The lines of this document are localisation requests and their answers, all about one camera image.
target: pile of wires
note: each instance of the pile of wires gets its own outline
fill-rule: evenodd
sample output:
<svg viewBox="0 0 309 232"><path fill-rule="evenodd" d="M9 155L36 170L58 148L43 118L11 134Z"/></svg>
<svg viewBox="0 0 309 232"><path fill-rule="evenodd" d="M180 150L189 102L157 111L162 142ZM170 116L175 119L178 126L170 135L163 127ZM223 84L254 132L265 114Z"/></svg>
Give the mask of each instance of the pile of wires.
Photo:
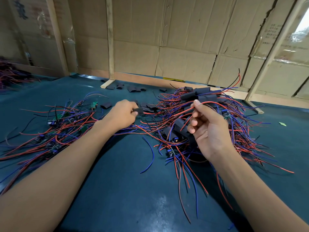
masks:
<svg viewBox="0 0 309 232"><path fill-rule="evenodd" d="M267 124L251 119L244 115L245 109L252 109L243 106L240 102L234 100L226 92L234 88L235 85L225 89L218 89L211 91L209 87L193 89L191 87L183 87L176 89L174 93L162 93L157 99L157 104L142 103L140 106L143 109L143 115L139 120L129 127L122 129L114 135L139 134L147 135L158 141L158 144L152 147L145 136L143 139L148 143L152 150L152 161L145 170L147 171L155 158L153 148L158 149L158 153L163 156L166 155L166 165L173 162L175 166L176 178L178 179L178 190L181 206L188 221L191 223L188 214L186 213L184 204L180 195L180 179L181 176L185 178L187 186L190 188L188 178L191 178L196 195L196 214L198 217L198 197L196 181L198 181L206 194L206 188L203 186L201 180L197 177L191 169L189 162L204 163L207 160L203 157L195 138L187 131L187 125L192 116L193 108L190 107L194 99L214 109L220 113L228 122L231 141L237 152L249 162L254 162L264 166L269 164L271 166L280 168L284 171L293 173L283 169L270 161L274 161L269 156L266 150L270 149L266 146L257 143L257 139L250 137L250 128L260 124ZM36 116L42 116L41 113L46 114L46 123L49 128L40 134L27 134L21 132L19 135L34 136L27 142L5 152L5 155L0 158L2 160L9 160L20 156L29 156L31 153L35 154L28 160L19 162L19 167L0 181L4 182L12 175L14 177L2 190L4 194L16 181L16 179L26 170L34 170L58 154L61 150L72 144L75 140L87 133L93 126L94 122L102 119L106 114L104 111L97 111L98 102L93 101L94 95L100 95L98 92L89 93L83 100L78 101L72 106L72 101L68 101L64 106L49 106L49 111L38 112ZM6 138L3 142L9 146ZM232 208L225 194L222 191L222 180L214 169L214 174L217 177L218 187L222 193L226 203Z"/></svg>
<svg viewBox="0 0 309 232"><path fill-rule="evenodd" d="M14 85L21 86L22 83L39 81L31 73L18 70L15 66L7 61L0 61L0 92L16 90Z"/></svg>

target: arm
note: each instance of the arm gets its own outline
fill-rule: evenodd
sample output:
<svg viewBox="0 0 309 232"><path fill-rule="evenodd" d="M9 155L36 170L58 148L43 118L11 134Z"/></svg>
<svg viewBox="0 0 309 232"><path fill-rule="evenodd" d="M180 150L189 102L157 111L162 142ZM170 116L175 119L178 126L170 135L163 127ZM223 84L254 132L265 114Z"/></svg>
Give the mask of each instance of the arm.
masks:
<svg viewBox="0 0 309 232"><path fill-rule="evenodd" d="M135 121L133 108L134 102L118 102L89 132L1 196L1 231L53 231L103 145Z"/></svg>
<svg viewBox="0 0 309 232"><path fill-rule="evenodd" d="M309 231L234 149L227 122L211 108L194 101L188 131L202 154L229 187L254 231Z"/></svg>

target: blue table surface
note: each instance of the blue table surface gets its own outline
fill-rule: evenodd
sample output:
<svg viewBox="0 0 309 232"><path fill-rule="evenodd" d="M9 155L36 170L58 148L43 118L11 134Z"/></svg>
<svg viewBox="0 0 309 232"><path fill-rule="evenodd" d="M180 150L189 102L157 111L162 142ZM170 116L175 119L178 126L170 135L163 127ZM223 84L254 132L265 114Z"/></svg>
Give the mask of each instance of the blue table surface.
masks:
<svg viewBox="0 0 309 232"><path fill-rule="evenodd" d="M161 93L158 87L139 85L129 82L122 90L103 90L102 82L88 78L61 78L36 85L33 88L1 96L1 129L4 138L15 127L13 135L21 131L33 113L20 110L29 109L47 111L44 105L62 105L69 100L77 102L93 91L98 91L109 98L93 96L94 101L111 102L113 105L122 99L138 100L156 104L154 93ZM146 92L129 93L128 86L143 86ZM305 222L309 223L309 149L308 130L309 113L305 109L264 104L263 115L252 116L257 121L272 123L252 128L251 137L259 137L259 142L271 147L269 152L276 156L277 164L294 171L290 174L272 166L265 171L257 166L254 170L263 181ZM33 120L26 133L37 133L47 129L46 118ZM149 136L150 144L158 142ZM10 140L11 145L18 145L29 136L19 136ZM192 169L201 179L209 195L206 197L197 183L198 219L196 216L195 191L186 189L184 178L181 182L181 195L186 211L191 219L188 223L180 205L178 181L173 164L165 164L165 156L160 156L154 148L153 165L140 174L152 160L152 153L141 135L117 136L110 145L102 150L75 197L70 209L57 231L250 231L247 220L238 212L232 211L224 202L218 189L215 175L208 163L191 164ZM16 163L29 159L29 156L0 162L0 179L17 168ZM13 177L0 183L0 190ZM229 201L235 205L231 195Z"/></svg>

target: person's left hand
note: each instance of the person's left hand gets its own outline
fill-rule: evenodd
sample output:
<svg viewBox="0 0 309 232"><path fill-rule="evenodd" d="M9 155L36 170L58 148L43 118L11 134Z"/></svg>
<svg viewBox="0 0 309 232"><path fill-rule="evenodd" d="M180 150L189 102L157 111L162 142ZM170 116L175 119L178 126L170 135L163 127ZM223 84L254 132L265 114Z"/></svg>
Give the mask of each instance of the person's left hand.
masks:
<svg viewBox="0 0 309 232"><path fill-rule="evenodd" d="M134 108L138 108L135 102L119 101L102 120L95 122L95 126L108 124L114 132L124 129L135 121L138 112L133 112Z"/></svg>

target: forearm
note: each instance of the forearm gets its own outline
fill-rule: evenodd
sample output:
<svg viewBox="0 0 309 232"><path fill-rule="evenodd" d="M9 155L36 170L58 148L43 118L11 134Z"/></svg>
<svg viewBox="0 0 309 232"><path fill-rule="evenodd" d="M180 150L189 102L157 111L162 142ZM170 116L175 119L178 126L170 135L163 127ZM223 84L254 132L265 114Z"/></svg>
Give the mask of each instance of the forearm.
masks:
<svg viewBox="0 0 309 232"><path fill-rule="evenodd" d="M53 231L113 134L108 125L90 130L5 193L0 198L2 230Z"/></svg>
<svg viewBox="0 0 309 232"><path fill-rule="evenodd" d="M254 231L308 231L309 226L289 209L235 151L211 160Z"/></svg>

